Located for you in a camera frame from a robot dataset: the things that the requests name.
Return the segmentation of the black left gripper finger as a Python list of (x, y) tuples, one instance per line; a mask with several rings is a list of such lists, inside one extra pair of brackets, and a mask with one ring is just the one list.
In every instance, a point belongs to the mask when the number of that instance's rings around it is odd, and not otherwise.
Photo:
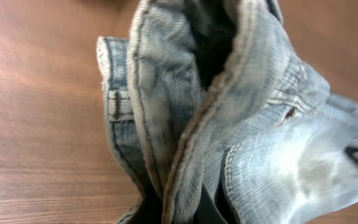
[(203, 185), (201, 189), (200, 203), (194, 215), (197, 224), (227, 224), (224, 215), (221, 213), (222, 202), (221, 191), (217, 191), (217, 195), (211, 197), (206, 187)]

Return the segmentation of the light blue denim shorts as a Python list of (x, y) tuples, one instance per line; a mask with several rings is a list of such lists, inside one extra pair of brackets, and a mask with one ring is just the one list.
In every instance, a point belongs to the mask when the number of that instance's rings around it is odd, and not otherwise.
[(140, 192), (121, 223), (306, 223), (358, 202), (358, 102), (295, 53), (278, 2), (141, 1), (99, 37), (110, 150)]

